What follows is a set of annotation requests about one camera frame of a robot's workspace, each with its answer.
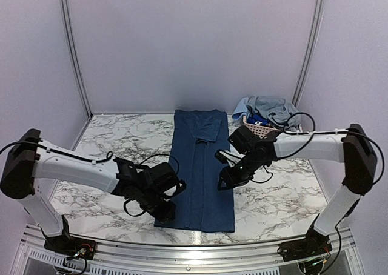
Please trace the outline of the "dark blue t-shirt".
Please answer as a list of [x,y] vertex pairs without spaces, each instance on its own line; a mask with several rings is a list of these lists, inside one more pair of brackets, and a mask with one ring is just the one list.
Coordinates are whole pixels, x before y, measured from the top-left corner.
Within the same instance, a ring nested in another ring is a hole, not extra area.
[[176,205],[175,219],[156,220],[154,225],[205,233],[234,232],[233,190],[218,190],[224,166],[215,157],[218,150],[230,149],[226,113],[176,110],[174,126],[170,163],[179,164],[178,177],[187,186],[171,200]]

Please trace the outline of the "pink plastic laundry basket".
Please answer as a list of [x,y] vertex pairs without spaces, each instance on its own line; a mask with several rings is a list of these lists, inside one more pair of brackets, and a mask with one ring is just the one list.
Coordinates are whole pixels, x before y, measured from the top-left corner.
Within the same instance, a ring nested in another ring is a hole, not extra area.
[[247,121],[247,116],[243,115],[241,126],[239,127],[239,130],[245,135],[257,136],[261,139],[272,132],[274,132],[274,133],[282,133],[284,131],[290,132],[290,133],[302,132],[302,127],[300,125],[298,125],[295,128],[286,128],[285,130],[282,130],[282,129],[278,129],[275,127],[266,127],[266,126],[262,126],[262,125],[250,124]]

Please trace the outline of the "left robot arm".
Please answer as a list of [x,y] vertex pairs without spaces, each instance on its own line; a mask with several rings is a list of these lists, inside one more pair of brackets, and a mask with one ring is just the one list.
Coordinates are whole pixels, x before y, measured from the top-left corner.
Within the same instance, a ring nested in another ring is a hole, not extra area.
[[72,254],[93,243],[71,236],[67,219],[60,215],[42,193],[40,179],[54,179],[86,185],[135,201],[141,213],[160,222],[174,220],[176,205],[172,198],[186,189],[178,178],[178,169],[167,162],[154,167],[108,152],[103,159],[66,150],[40,137],[37,129],[29,129],[20,140],[5,145],[7,153],[1,177],[1,192],[18,201],[40,226],[45,248]]

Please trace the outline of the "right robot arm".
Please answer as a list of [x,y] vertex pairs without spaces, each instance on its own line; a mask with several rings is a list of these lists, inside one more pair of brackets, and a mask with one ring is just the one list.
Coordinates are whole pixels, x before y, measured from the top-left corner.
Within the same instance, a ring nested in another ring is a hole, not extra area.
[[307,256],[323,247],[331,232],[352,214],[361,198],[375,186],[376,171],[384,170],[384,164],[378,162],[383,154],[359,124],[331,131],[273,131],[264,137],[241,126],[228,141],[236,154],[227,150],[215,153],[216,159],[225,165],[219,173],[220,191],[243,186],[260,168],[283,160],[303,159],[333,166],[331,173],[342,175],[337,179],[338,189],[327,198],[327,205],[300,243],[300,250]]

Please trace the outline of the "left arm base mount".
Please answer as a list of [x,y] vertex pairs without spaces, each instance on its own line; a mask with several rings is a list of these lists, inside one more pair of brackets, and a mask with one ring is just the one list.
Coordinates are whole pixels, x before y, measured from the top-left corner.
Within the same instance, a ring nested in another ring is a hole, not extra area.
[[96,241],[74,237],[71,235],[60,235],[48,237],[44,235],[44,248],[59,254],[66,255],[72,259],[81,258],[92,260],[96,251]]

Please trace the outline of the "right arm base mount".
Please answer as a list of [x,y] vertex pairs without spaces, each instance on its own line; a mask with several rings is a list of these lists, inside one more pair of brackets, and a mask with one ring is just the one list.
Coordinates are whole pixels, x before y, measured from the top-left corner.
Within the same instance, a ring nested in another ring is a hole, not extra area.
[[283,258],[284,262],[319,256],[331,251],[332,245],[328,236],[324,237],[323,240],[305,237],[282,242],[277,249],[277,253]]

